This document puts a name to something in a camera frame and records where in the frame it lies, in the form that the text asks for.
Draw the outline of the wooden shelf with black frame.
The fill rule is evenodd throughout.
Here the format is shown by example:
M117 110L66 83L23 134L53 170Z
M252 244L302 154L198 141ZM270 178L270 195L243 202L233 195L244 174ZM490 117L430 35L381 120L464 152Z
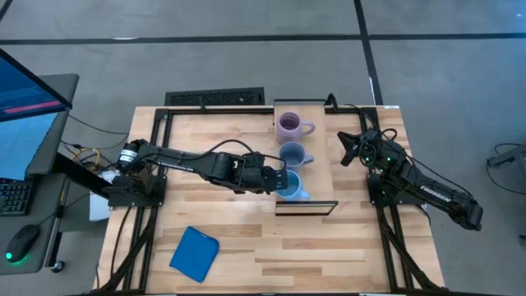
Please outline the wooden shelf with black frame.
M292 201L277 201L277 216L327 216L336 208L334 187L330 169L328 133L325 120L324 99L277 99L274 102L275 122L286 112L295 112L301 119L310 121L316 126L315 131L302 136L299 142L308 154L314 157L311 164L298 170L308 198L299 197Z

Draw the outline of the periwinkle grey-blue mug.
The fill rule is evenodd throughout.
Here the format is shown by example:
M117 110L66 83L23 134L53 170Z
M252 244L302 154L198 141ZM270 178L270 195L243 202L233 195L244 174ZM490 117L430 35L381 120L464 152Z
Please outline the periwinkle grey-blue mug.
M303 145L296 141L285 142L279 148L279 157L285 161L286 167L292 170L298 170L315 160L314 156L309 155Z

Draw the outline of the monitor with dark blue screen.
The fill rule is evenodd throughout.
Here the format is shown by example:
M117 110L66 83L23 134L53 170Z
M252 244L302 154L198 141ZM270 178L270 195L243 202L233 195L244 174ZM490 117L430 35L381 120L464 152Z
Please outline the monitor with dark blue screen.
M71 108L64 96L0 49L0 122Z

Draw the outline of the monitor with light blue screen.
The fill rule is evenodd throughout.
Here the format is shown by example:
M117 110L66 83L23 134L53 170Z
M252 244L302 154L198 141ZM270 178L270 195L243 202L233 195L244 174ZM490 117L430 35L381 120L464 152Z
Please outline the monitor with light blue screen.
M58 113L0 123L0 178L23 180Z

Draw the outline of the backlit black keyboard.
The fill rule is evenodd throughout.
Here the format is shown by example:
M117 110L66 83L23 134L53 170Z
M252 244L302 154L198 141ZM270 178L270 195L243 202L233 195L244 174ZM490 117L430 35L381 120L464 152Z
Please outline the backlit black keyboard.
M35 181L0 178L0 216L23 216L30 212Z

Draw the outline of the black computer mouse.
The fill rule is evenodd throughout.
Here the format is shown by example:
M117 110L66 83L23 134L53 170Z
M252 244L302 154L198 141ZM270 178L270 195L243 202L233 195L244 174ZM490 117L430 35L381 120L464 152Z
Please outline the black computer mouse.
M22 227L9 241L5 258L10 263L16 263L26 257L37 240L40 229L37 224L28 224Z

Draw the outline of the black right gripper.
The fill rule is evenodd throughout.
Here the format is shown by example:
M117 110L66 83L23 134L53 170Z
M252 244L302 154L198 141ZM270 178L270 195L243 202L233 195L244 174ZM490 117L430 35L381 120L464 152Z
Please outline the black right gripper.
M386 130L373 128L358 135L338 132L337 137L346 150L340 164L348 167L358 158L362 165L388 165L390 157L385 150L385 140L388 140L385 133Z

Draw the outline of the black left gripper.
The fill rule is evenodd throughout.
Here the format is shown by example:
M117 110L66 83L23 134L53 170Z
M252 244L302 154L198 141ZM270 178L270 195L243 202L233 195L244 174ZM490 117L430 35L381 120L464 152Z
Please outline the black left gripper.
M265 165L266 159L281 159L262 153L247 153L242 157L245 160L241 174L242 191L269 195L288 188L287 169L274 169Z

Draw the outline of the white box under desk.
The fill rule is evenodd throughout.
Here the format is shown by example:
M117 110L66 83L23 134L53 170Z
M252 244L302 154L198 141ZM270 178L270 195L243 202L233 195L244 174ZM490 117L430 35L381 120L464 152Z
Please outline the white box under desk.
M105 181L112 183L113 179L119 175L119 172L116 170L109 170L102 172L99 176ZM101 220L106 220L110 216L110 208L108 206L108 200L94 192L90 192L90 201L89 201L89 221L97 222Z

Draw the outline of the lilac ribbed bubble mug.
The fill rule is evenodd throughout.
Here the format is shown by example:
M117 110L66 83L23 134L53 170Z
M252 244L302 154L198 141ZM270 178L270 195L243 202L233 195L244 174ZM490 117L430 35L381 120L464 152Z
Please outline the lilac ribbed bubble mug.
M311 135L316 130L313 122L301 119L295 112L282 113L276 122L278 143L300 141L303 136Z

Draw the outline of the blue folded cloth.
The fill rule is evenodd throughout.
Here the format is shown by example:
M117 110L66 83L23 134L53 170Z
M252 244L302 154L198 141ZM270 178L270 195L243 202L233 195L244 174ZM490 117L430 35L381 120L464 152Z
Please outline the blue folded cloth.
M195 282L202 283L219 253L219 241L188 226L169 266Z

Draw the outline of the grey computer desk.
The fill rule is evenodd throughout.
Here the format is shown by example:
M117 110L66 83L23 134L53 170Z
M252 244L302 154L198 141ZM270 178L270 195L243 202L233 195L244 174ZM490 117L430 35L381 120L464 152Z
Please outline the grey computer desk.
M65 208L70 179L59 166L66 157L58 147L68 112L50 114L46 135L26 172L34 182L32 201L27 215L0 215L0 276L36 273L44 267L60 271L65 263L57 259L62 232L60 214ZM17 232L29 224L39 226L39 237L19 261L9 262L7 245Z

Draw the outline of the light blue mug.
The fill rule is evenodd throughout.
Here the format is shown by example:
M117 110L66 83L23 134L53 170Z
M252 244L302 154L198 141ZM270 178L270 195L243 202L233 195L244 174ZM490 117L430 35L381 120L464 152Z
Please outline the light blue mug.
M287 170L287 187L278 189L275 194L284 201L307 201L310 194L304 190L303 182L297 172Z

